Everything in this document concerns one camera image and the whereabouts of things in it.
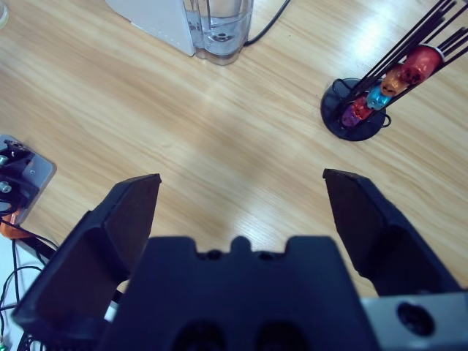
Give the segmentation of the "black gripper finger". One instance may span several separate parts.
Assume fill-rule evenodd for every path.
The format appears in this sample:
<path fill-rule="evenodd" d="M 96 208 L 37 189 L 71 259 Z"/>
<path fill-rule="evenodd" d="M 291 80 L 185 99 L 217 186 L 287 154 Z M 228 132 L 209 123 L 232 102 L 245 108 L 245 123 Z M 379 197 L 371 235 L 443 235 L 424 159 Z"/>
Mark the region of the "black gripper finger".
<path fill-rule="evenodd" d="M 367 177 L 322 174 L 354 269 L 380 296 L 457 293 L 461 286 L 400 210 Z"/>
<path fill-rule="evenodd" d="M 116 184 L 88 211 L 12 313 L 28 333 L 99 333 L 120 283 L 128 280 L 151 232 L 158 174 Z"/>

